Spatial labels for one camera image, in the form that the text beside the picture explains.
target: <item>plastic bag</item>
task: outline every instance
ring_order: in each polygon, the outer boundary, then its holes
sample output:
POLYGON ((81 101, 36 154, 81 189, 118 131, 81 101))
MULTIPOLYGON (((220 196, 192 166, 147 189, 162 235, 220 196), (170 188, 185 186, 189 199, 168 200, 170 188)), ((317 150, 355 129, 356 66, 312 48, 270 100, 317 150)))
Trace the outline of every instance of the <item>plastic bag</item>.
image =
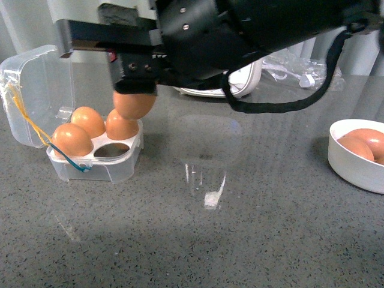
MULTIPOLYGON (((310 90, 317 90, 321 87, 326 77, 324 61, 296 57, 288 49, 265 57, 262 69, 262 75, 268 76, 276 82, 310 90)), ((336 67, 329 90, 342 91, 345 85, 341 70, 336 67)))

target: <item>black cable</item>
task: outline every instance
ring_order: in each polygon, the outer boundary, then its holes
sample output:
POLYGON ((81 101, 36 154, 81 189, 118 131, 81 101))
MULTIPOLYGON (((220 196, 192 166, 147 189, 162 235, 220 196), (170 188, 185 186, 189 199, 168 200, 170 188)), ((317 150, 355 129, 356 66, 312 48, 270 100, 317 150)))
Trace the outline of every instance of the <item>black cable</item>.
POLYGON ((235 72, 230 70, 221 80, 221 88, 226 95, 226 99, 231 108, 237 112, 260 114, 260 113, 286 113, 290 111, 299 111, 307 108, 319 101, 329 88, 336 69, 337 61, 343 51, 344 42, 352 35, 348 30, 338 34, 329 48, 326 57, 326 77, 323 85, 312 95, 305 99, 286 103, 248 103, 237 100, 230 91, 229 76, 235 72))

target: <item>plastic lid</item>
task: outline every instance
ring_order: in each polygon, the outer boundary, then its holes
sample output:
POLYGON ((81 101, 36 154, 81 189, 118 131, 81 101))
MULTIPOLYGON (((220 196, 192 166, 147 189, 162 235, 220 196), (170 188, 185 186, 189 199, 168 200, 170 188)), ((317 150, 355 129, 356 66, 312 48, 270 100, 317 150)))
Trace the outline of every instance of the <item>plastic lid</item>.
POLYGON ((35 130, 13 101, 13 86, 34 123, 47 134, 70 120, 75 108, 72 64, 46 45, 8 58, 0 65, 0 93, 13 137, 21 144, 42 148, 35 130))

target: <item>clear plastic egg carton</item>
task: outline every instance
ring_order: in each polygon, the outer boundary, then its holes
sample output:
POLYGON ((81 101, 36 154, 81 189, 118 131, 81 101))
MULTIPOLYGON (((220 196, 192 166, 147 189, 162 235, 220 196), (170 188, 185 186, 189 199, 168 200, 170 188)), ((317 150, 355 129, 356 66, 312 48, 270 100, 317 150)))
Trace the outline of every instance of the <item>clear plastic egg carton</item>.
POLYGON ((101 180, 111 181, 112 183, 125 181, 132 177, 137 158, 141 149, 143 149, 143 124, 140 120, 137 122, 139 124, 139 132, 132 138, 111 140, 104 133, 92 139, 94 148, 91 153, 82 157, 70 157, 80 167, 86 166, 91 168, 85 172, 77 170, 64 157, 55 155, 52 147, 47 148, 47 155, 58 176, 64 181, 71 179, 101 180), (117 143, 127 145, 129 150, 115 157, 95 156, 95 152, 100 148, 117 143))
MULTIPOLYGON (((12 135, 23 145, 43 148, 38 134, 16 107, 15 93, 31 121, 52 135, 58 126, 70 121, 76 108, 70 58, 60 58, 56 46, 46 45, 10 57, 0 65, 0 94, 12 135)), ((92 139, 94 149, 91 153, 84 157, 70 156, 76 164, 91 167, 87 172, 77 170, 66 159, 56 156, 51 147, 48 147, 47 155, 62 180, 122 182, 133 175, 143 148, 143 124, 138 123, 139 132, 132 138, 116 141, 104 133, 92 139), (126 144, 129 150, 113 157, 95 156, 102 146, 113 143, 126 144)))

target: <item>screw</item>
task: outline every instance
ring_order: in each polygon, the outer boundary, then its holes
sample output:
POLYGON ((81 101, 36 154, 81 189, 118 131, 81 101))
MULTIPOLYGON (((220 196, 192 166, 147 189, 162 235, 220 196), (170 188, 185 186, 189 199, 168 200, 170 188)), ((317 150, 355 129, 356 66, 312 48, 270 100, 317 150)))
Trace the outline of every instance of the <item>screw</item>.
POLYGON ((130 63, 130 64, 128 65, 128 68, 129 68, 131 71, 136 71, 136 70, 137 70, 136 63, 130 63))
POLYGON ((145 70, 146 70, 147 72, 152 72, 152 67, 151 67, 149 64, 146 64, 146 65, 145 65, 145 70))

